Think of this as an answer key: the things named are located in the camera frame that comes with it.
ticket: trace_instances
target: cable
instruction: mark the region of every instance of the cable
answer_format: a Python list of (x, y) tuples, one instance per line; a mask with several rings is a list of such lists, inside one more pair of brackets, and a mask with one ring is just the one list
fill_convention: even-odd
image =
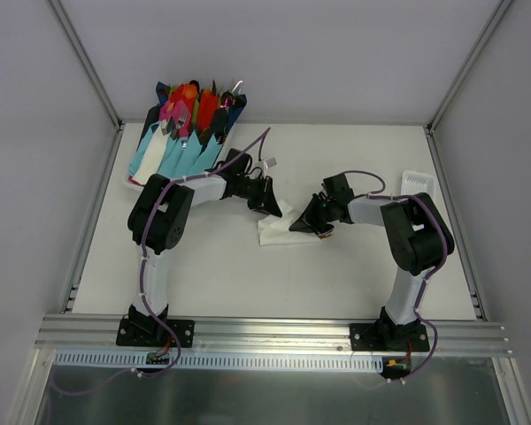
[(431, 351), (428, 353), (428, 355), (425, 357), (423, 362), (417, 366), (414, 370), (412, 370), (408, 376), (411, 379), (412, 376), (416, 375), (435, 355), (436, 352), (436, 346), (438, 345), (439, 340), (439, 331), (436, 328), (435, 324), (431, 321), (428, 321), (427, 319), (424, 319), (420, 313), (419, 308), (421, 305), (421, 302), (423, 300), (423, 296), (425, 295), (425, 290), (427, 289), (427, 283), (428, 280), (438, 272), (441, 267), (444, 266), (444, 263), (446, 263), (446, 258), (449, 255), (448, 251), (448, 244), (446, 243), (446, 237), (444, 236), (443, 230), (441, 229), (441, 226), (439, 225), (439, 222), (436, 220), (435, 216), (430, 212), (428, 207), (425, 205), (423, 201), (421, 201), (418, 197), (412, 196), (412, 195), (401, 195), (399, 197), (386, 197), (386, 196), (370, 196), (371, 199), (383, 199), (383, 200), (402, 200), (402, 199), (410, 199), (417, 203), (417, 205), (425, 212), (425, 215), (428, 217), (429, 221), (431, 222), (431, 225), (433, 228), (435, 228), (436, 232), (438, 233), (440, 239), (441, 239), (441, 246), (442, 246), (442, 258), (441, 262), (437, 264), (434, 268), (430, 269), (425, 273), (425, 276), (423, 277), (423, 283), (421, 284), (421, 287), (419, 289), (419, 293), (417, 294), (417, 298), (415, 299), (415, 317), (423, 323), (424, 325), (429, 326), (433, 330), (433, 346), (431, 347)]
[(342, 171), (340, 174), (365, 174), (369, 175), (370, 177), (373, 177), (374, 179), (378, 179), (381, 183), (381, 189), (368, 192), (370, 195), (377, 195), (378, 193), (382, 193), (386, 189), (386, 182), (378, 174), (370, 173), (369, 171), (348, 170)]
[[(146, 267), (146, 264), (147, 264), (147, 259), (146, 258), (147, 258), (147, 255), (148, 255), (148, 250), (147, 250), (147, 247), (146, 247), (146, 240), (147, 240), (147, 237), (148, 237), (148, 233), (150, 231), (151, 224), (153, 222), (153, 218), (155, 217), (156, 212), (158, 211), (158, 208), (163, 203), (165, 195), (167, 194), (169, 189), (173, 185), (175, 185), (177, 183), (190, 182), (191, 180), (196, 180), (196, 179), (203, 179), (203, 178), (206, 178), (206, 177), (208, 177), (210, 175), (215, 175), (215, 174), (218, 174), (218, 173), (224, 171), (226, 168), (228, 168), (229, 166), (234, 164), (234, 162), (237, 161), (243, 154), (245, 154), (251, 148), (253, 148), (256, 144), (261, 142), (261, 144), (263, 145), (264, 140), (266, 139), (267, 134), (269, 133), (270, 130), (271, 130), (271, 127), (268, 127), (264, 131), (264, 133), (262, 133), (260, 136), (258, 136), (258, 138), (256, 140), (254, 140), (252, 143), (250, 143), (248, 146), (246, 146), (241, 152), (239, 152), (235, 157), (230, 159), (226, 164), (222, 163), (222, 165), (219, 166), (217, 169), (215, 169), (215, 170), (213, 170), (211, 172), (208, 172), (208, 173), (204, 173), (204, 174), (191, 175), (191, 176), (185, 177), (184, 179), (172, 180), (172, 181), (168, 182), (166, 184), (166, 186), (161, 190), (161, 193), (159, 194), (158, 200), (153, 205), (153, 208), (151, 209), (150, 215), (149, 215), (149, 217), (148, 217), (148, 219), (146, 221), (146, 224), (145, 224), (145, 227), (144, 227), (143, 233), (142, 233), (142, 240), (141, 240), (141, 243), (140, 243), (140, 246), (142, 248), (142, 255), (143, 255), (142, 264), (140, 265), (140, 281), (139, 281), (140, 293), (141, 294), (145, 293), (145, 282), (144, 282), (144, 279), (145, 279), (145, 267)], [(147, 376), (147, 377), (160, 376), (160, 375), (164, 374), (165, 372), (167, 372), (170, 368), (175, 366), (177, 364), (177, 362), (179, 361), (179, 359), (181, 358), (181, 343), (179, 342), (179, 338), (177, 337), (177, 335), (175, 335), (173, 330), (171, 328), (169, 328), (164, 321), (159, 319), (157, 317), (157, 315), (153, 312), (153, 310), (151, 310), (151, 307), (150, 307), (150, 305), (148, 303), (148, 300), (145, 297), (145, 295), (142, 295), (141, 299), (142, 299), (142, 302), (143, 302), (143, 306), (145, 307), (147, 312), (150, 314), (150, 316), (153, 318), (153, 320), (155, 320), (156, 323), (159, 324), (159, 326), (161, 326), (164, 330), (167, 331), (167, 333), (171, 336), (171, 338), (174, 340), (175, 344), (177, 345), (177, 357), (175, 357), (175, 359), (173, 361), (170, 361), (167, 366), (165, 366), (164, 368), (158, 370), (157, 372), (152, 372), (152, 373), (151, 372), (139, 372), (138, 373), (138, 376)], [(59, 388), (57, 386), (57, 384), (55, 383), (55, 380), (54, 380), (55, 367), (53, 367), (51, 369), (49, 385), (51, 386), (51, 388), (53, 388), (59, 394), (62, 394), (64, 396), (70, 396), (70, 397), (86, 396), (88, 394), (92, 394), (92, 393), (94, 393), (94, 392), (96, 392), (98, 390), (101, 390), (105, 385), (107, 385), (108, 383), (112, 382), (114, 379), (116, 379), (120, 375), (125, 374), (126, 372), (133, 372), (134, 373), (135, 372), (135, 368), (132, 368), (132, 369), (129, 369), (129, 368), (120, 369), (115, 374), (109, 376), (105, 381), (103, 381), (100, 384), (98, 384), (95, 388), (92, 388), (92, 389), (89, 389), (89, 390), (81, 390), (81, 391), (66, 391), (66, 390), (63, 390), (63, 389)]]
[(266, 140), (262, 140), (262, 143), (259, 144), (259, 149), (258, 149), (258, 162), (261, 162), (262, 160), (262, 148), (264, 147), (264, 142)]
[[(217, 169), (212, 170), (209, 173), (205, 173), (205, 174), (191, 175), (191, 176), (185, 177), (184, 179), (172, 180), (172, 181), (168, 182), (166, 184), (166, 186), (161, 190), (161, 193), (159, 194), (158, 200), (155, 202), (155, 204), (151, 208), (150, 215), (148, 216), (148, 219), (147, 219), (147, 221), (145, 223), (145, 228), (143, 229), (143, 234), (142, 234), (142, 241), (140, 243), (140, 246), (142, 248), (142, 255), (143, 255), (142, 264), (140, 266), (140, 293), (141, 294), (145, 293), (144, 275), (145, 275), (145, 267), (147, 265), (147, 257), (148, 257), (148, 249), (146, 247), (146, 241), (148, 239), (148, 233), (150, 231), (151, 223), (153, 222), (153, 219), (154, 219), (154, 217), (156, 215), (156, 212), (158, 211), (158, 208), (163, 203), (163, 200), (165, 199), (165, 196), (167, 195), (167, 192), (169, 191), (169, 189), (173, 185), (175, 185), (177, 183), (180, 183), (180, 182), (190, 182), (192, 180), (203, 179), (203, 178), (206, 178), (208, 176), (220, 173), (224, 169), (226, 169), (229, 166), (231, 166), (232, 164), (234, 164), (234, 162), (236, 162), (243, 154), (245, 154), (247, 151), (249, 151), (251, 148), (253, 148), (257, 143), (261, 142), (260, 146), (263, 145), (264, 144), (264, 140), (266, 139), (267, 134), (269, 133), (270, 130), (271, 130), (271, 127), (268, 127), (265, 130), (265, 132), (262, 133), (256, 140), (254, 140), (252, 143), (250, 143), (246, 148), (244, 148), (241, 152), (239, 152), (235, 157), (230, 159), (226, 164), (218, 167)], [(171, 338), (173, 338), (173, 340), (175, 341), (175, 345), (177, 345), (177, 357), (173, 361), (170, 361), (167, 366), (165, 366), (163, 369), (158, 370), (157, 372), (144, 372), (142, 374), (142, 375), (148, 376), (148, 377), (159, 376), (159, 375), (164, 374), (165, 372), (167, 372), (169, 369), (171, 369), (173, 366), (175, 366), (177, 364), (177, 362), (181, 358), (181, 344), (179, 342), (179, 338), (175, 335), (175, 333), (171, 330), (171, 328), (169, 328), (167, 326), (167, 324), (164, 321), (162, 321), (161, 319), (159, 319), (157, 317), (157, 315), (151, 310), (151, 307), (148, 304), (148, 300), (145, 297), (145, 295), (142, 295), (142, 303), (143, 303), (143, 306), (145, 307), (145, 309), (147, 310), (147, 312), (153, 318), (153, 320), (156, 321), (156, 323), (159, 324), (159, 326), (161, 326), (164, 330), (166, 330), (169, 333), (169, 335), (171, 335)]]
[(246, 173), (246, 175), (252, 175), (252, 173), (256, 170), (259, 170), (258, 178), (260, 178), (262, 175), (264, 175), (264, 170), (262, 170), (259, 166), (254, 166), (249, 173)]

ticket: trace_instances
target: metal extrusion bar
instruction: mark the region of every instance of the metal extrusion bar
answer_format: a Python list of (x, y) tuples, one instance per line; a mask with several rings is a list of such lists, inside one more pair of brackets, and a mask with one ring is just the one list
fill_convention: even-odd
[(28, 370), (27, 380), (22, 383), (18, 396), (14, 399), (8, 423), (16, 425), (33, 425), (39, 413), (47, 379), (56, 350), (34, 350), (32, 365)]
[[(352, 353), (349, 325), (352, 322), (284, 319), (182, 318), (196, 324), (193, 351), (336, 354)], [(48, 314), (36, 347), (64, 349), (126, 349), (115, 344), (120, 316)], [(511, 357), (512, 348), (500, 323), (481, 321), (437, 321), (437, 356)], [(428, 330), (432, 339), (433, 332)], [(367, 352), (372, 355), (395, 355)], [(413, 355), (425, 356), (425, 353)]]
[(492, 359), (492, 362), (510, 423), (531, 424), (531, 405), (520, 381), (515, 359)]
[(436, 176), (439, 180), (439, 185), (441, 186), (442, 197), (444, 199), (444, 204), (446, 205), (446, 211), (447, 214), (449, 214), (452, 233), (454, 234), (454, 238), (457, 242), (458, 254), (460, 255), (460, 262), (462, 263), (462, 269), (464, 270), (466, 281), (468, 282), (470, 290), (475, 292), (475, 297), (478, 299), (478, 306), (480, 308), (482, 318), (487, 319), (488, 308), (484, 304), (484, 300), (481, 297), (481, 288), (473, 271), (472, 262), (470, 260), (470, 255), (468, 254), (468, 249), (466, 247), (465, 238), (462, 233), (460, 221), (458, 220), (456, 208), (454, 207), (454, 202), (452, 201), (450, 187), (446, 179), (446, 174), (444, 173), (443, 163), (441, 161), (439, 151), (437, 150), (435, 138), (430, 135), (428, 131), (425, 131), (425, 134), (427, 136), (428, 148), (431, 152), (431, 159), (433, 160), (433, 165), (435, 166)]
[(501, 0), (499, 4), (497, 5), (496, 9), (493, 11), (491, 16), (489, 17), (488, 22), (486, 23), (484, 28), (481, 30), (481, 33), (478, 36), (478, 39), (476, 40), (476, 42), (470, 49), (468, 56), (466, 56), (466, 59), (464, 63), (462, 64), (462, 66), (460, 67), (460, 69), (458, 70), (457, 75), (454, 77), (454, 80), (452, 84), (450, 85), (446, 96), (442, 100), (441, 105), (439, 106), (438, 110), (435, 113), (435, 116), (431, 120), (431, 123), (429, 125), (431, 135), (435, 132), (436, 128), (440, 124), (441, 120), (443, 119), (444, 114), (447, 112), (447, 110), (450, 107), (450, 104), (455, 99), (457, 93), (460, 91), (460, 89), (464, 85), (466, 79), (468, 78), (468, 75), (472, 71), (478, 58), (480, 57), (481, 53), (484, 51), (484, 48), (488, 45), (489, 41), (492, 38), (492, 35), (496, 32), (502, 20), (504, 20), (512, 4), (513, 4), (513, 0)]
[(100, 81), (100, 78), (96, 73), (96, 69), (92, 65), (89, 55), (87, 54), (87, 51), (82, 45), (81, 39), (79, 38), (79, 35), (74, 29), (73, 23), (69, 19), (69, 16), (67, 15), (65, 7), (61, 3), (61, 0), (46, 1), (47, 4), (50, 6), (51, 12), (53, 13), (54, 17), (61, 26), (61, 29), (63, 29), (67, 41), (71, 45), (74, 54), (79, 60), (82, 69), (87, 75), (90, 84), (96, 92), (96, 95), (98, 96), (98, 99), (100, 100), (100, 103), (102, 104), (104, 110), (108, 114), (108, 117), (110, 118), (112, 124), (114, 125), (114, 127), (119, 128), (121, 124), (121, 119), (118, 116), (118, 113), (116, 112), (116, 109), (114, 108), (111, 99), (108, 97), (108, 93), (106, 92), (103, 83)]
[(69, 285), (65, 293), (61, 311), (64, 311), (67, 308), (67, 304), (72, 296), (72, 292), (78, 288), (78, 284), (81, 281), (82, 271), (84, 270), (85, 263), (87, 262), (90, 244), (92, 243), (92, 237), (95, 234), (96, 222), (98, 221), (98, 216), (100, 215), (100, 210), (103, 206), (104, 194), (106, 193), (106, 188), (108, 187), (108, 182), (112, 173), (114, 161), (116, 160), (116, 154), (118, 153), (121, 138), (121, 130), (116, 132), (112, 138), (112, 145), (108, 151), (103, 173), (96, 188), (93, 204), (88, 213), (88, 217), (85, 222), (85, 228), (81, 235), (81, 240), (79, 241), (79, 249), (71, 265), (68, 282)]

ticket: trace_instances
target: metal corner post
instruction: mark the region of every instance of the metal corner post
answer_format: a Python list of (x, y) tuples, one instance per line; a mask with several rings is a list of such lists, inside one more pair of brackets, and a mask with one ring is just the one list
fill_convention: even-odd
[(100, 215), (100, 210), (103, 206), (104, 194), (106, 193), (106, 188), (108, 188), (108, 181), (110, 180), (110, 174), (114, 167), (114, 161), (116, 160), (116, 154), (118, 153), (121, 138), (122, 130), (115, 132), (110, 148), (107, 151), (103, 172), (100, 175), (100, 180), (96, 186), (95, 196), (88, 212), (77, 252), (73, 258), (73, 263), (67, 278), (67, 289), (61, 300), (60, 311), (62, 313), (67, 309), (71, 293), (78, 287), (81, 280), (82, 271), (84, 270), (85, 262), (89, 255), (90, 244), (92, 243), (92, 237), (95, 234), (96, 222), (98, 221), (98, 216)]
[(77, 60), (81, 64), (84, 73), (87, 75), (88, 81), (90, 82), (93, 90), (98, 96), (98, 100), (100, 100), (101, 105), (103, 106), (104, 110), (108, 114), (108, 117), (110, 121), (112, 122), (112, 125), (119, 129), (120, 125), (122, 124), (122, 120), (120, 119), (118, 113), (116, 112), (116, 109), (114, 108), (114, 105), (112, 104), (112, 101), (109, 98), (108, 93), (106, 92), (106, 89), (104, 88), (103, 83), (100, 81), (100, 78), (98, 77), (98, 74), (96, 73), (96, 69), (92, 65), (89, 55), (87, 54), (87, 51), (82, 45), (81, 39), (79, 35), (77, 34), (73, 26), (73, 23), (69, 19), (69, 16), (65, 10), (65, 7), (61, 3), (61, 0), (45, 0), (45, 1), (51, 8), (51, 12), (53, 13), (53, 16), (55, 17), (55, 19), (58, 21), (59, 25), (61, 26), (61, 29), (63, 30), (63, 33), (65, 34), (67, 41), (71, 45), (71, 48), (73, 49), (73, 52), (75, 56), (77, 57)]
[(452, 226), (452, 233), (457, 242), (458, 253), (460, 254), (460, 262), (462, 263), (462, 269), (464, 270), (466, 281), (470, 290), (475, 292), (475, 296), (478, 299), (479, 308), (481, 311), (481, 316), (486, 320), (489, 317), (488, 308), (484, 304), (483, 298), (481, 297), (481, 288), (480, 284), (477, 282), (475, 273), (473, 271), (472, 261), (470, 260), (470, 254), (466, 247), (464, 233), (460, 226), (460, 221), (452, 200), (452, 195), (450, 193), (450, 187), (446, 178), (446, 174), (443, 169), (443, 163), (441, 161), (440, 153), (437, 149), (435, 138), (430, 134), (428, 130), (425, 131), (427, 136), (428, 148), (431, 152), (431, 159), (435, 166), (436, 176), (439, 180), (439, 185), (441, 186), (442, 197), (444, 198), (444, 204), (446, 205), (447, 214), (449, 214), (450, 224)]
[(454, 77), (454, 80), (450, 85), (444, 99), (442, 100), (440, 106), (435, 112), (435, 116), (431, 119), (431, 122), (429, 124), (429, 131), (431, 135), (435, 132), (436, 128), (443, 119), (444, 114), (450, 108), (450, 105), (452, 104), (458, 92), (466, 82), (468, 75), (473, 70), (474, 65), (476, 65), (476, 62), (480, 58), (482, 52), (488, 45), (496, 30), (499, 28), (500, 24), (504, 20), (505, 16), (507, 15), (507, 12), (510, 10), (513, 3), (514, 0), (500, 0), (496, 9), (492, 12), (491, 16), (488, 19), (488, 22), (486, 22), (486, 25), (481, 30), (480, 35), (478, 35), (478, 38), (476, 39), (474, 45), (470, 49), (470, 52), (466, 56), (464, 63), (462, 64), (456, 76)]

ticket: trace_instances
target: white napkin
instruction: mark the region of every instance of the white napkin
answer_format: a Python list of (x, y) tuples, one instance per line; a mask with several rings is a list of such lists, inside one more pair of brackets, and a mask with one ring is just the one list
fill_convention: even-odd
[(169, 135), (163, 134), (163, 128), (167, 125), (167, 121), (161, 121), (159, 127), (153, 132), (148, 149), (143, 154), (142, 163), (140, 164), (138, 171), (135, 172), (135, 182), (145, 186), (152, 174), (158, 172), (161, 160), (165, 155), (165, 148), (167, 147), (167, 140)]
[(281, 218), (268, 215), (258, 221), (259, 246), (322, 242), (314, 233), (290, 232), (289, 226), (301, 213), (285, 201), (279, 201), (277, 204), (283, 214)]

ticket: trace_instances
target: white wall panel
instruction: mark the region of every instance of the white wall panel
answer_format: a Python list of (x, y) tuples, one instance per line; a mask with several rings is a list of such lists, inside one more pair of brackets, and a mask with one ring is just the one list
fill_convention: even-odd
[(117, 111), (243, 79), (245, 120), (427, 123), (498, 0), (65, 0)]
[(65, 293), (112, 132), (46, 3), (0, 0), (0, 424)]
[(531, 397), (531, 0), (515, 2), (436, 135), (490, 319)]

